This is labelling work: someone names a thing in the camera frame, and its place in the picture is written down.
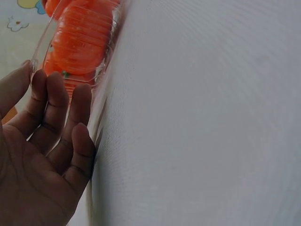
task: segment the orange object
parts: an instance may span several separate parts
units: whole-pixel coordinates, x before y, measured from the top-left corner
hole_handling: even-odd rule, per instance
[[[43,69],[47,76],[50,75],[52,72],[59,72],[59,73],[63,72],[63,70],[54,61],[53,52],[47,53],[45,57]]]
[[[45,9],[45,12],[49,17],[51,17],[56,10],[58,4],[61,0],[42,0],[43,7]],[[63,0],[61,3],[61,7],[58,9],[55,13],[54,19],[58,20],[63,12],[63,10],[70,4],[72,0]]]
[[[52,46],[58,66],[71,74],[92,72],[105,56],[113,15],[98,0],[75,0],[61,15]]]
[[[1,120],[2,124],[7,123],[9,120],[14,118],[14,116],[17,115],[17,110],[15,107],[10,109],[10,111],[4,116],[4,118]]]

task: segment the skin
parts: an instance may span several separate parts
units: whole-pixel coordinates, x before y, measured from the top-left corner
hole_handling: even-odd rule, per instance
[[[0,80],[1,118],[25,94],[30,75],[26,61]],[[74,90],[65,125],[68,102],[61,75],[38,71],[25,109],[0,124],[1,225],[63,226],[74,214],[95,159],[86,128],[90,87]]]

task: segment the white surface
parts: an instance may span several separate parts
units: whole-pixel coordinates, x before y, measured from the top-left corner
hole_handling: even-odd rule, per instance
[[[132,1],[110,71],[95,225],[301,225],[300,10]]]

